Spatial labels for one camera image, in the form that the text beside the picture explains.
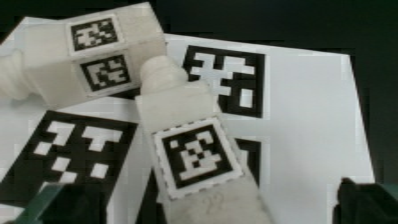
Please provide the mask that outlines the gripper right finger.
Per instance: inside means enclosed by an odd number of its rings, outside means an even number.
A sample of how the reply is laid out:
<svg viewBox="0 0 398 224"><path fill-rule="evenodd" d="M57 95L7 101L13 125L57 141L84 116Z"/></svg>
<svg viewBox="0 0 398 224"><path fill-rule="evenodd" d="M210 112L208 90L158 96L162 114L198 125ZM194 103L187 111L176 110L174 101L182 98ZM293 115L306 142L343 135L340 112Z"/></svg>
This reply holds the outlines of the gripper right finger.
<svg viewBox="0 0 398 224"><path fill-rule="evenodd" d="M398 184L341 179L333 224L398 224Z"/></svg>

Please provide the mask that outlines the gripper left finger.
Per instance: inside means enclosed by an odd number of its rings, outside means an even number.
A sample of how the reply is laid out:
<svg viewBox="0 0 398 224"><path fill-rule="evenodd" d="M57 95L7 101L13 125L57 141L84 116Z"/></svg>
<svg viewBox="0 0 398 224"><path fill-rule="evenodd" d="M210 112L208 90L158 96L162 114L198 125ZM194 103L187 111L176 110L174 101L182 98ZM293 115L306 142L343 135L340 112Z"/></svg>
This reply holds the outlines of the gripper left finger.
<svg viewBox="0 0 398 224"><path fill-rule="evenodd" d="M107 224L102 187L86 184L48 184L15 224Z"/></svg>

